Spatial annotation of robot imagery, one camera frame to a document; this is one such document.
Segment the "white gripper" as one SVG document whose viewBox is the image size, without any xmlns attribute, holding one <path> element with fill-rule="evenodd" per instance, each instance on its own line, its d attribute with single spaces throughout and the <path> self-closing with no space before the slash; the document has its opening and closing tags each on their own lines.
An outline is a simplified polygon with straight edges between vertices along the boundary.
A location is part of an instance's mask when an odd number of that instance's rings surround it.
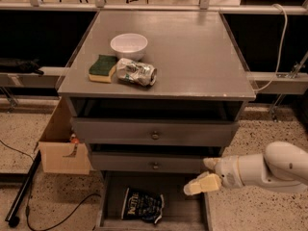
<svg viewBox="0 0 308 231">
<path fill-rule="evenodd" d="M 238 156 L 204 158 L 203 164 L 216 174 L 206 171 L 198 175 L 184 186 L 185 195 L 217 191 L 221 188 L 221 181 L 222 186 L 229 189 L 241 188 L 244 185 L 240 176 Z"/>
</svg>

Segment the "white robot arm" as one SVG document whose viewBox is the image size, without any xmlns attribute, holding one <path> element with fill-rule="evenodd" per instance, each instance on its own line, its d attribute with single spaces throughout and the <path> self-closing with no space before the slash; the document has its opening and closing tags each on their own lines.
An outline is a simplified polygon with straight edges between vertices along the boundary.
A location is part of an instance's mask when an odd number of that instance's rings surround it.
<svg viewBox="0 0 308 231">
<path fill-rule="evenodd" d="M 256 186 L 279 193 L 308 187 L 308 153 L 285 142 L 270 143 L 263 153 L 203 160 L 206 171 L 184 186 L 185 195 Z"/>
</svg>

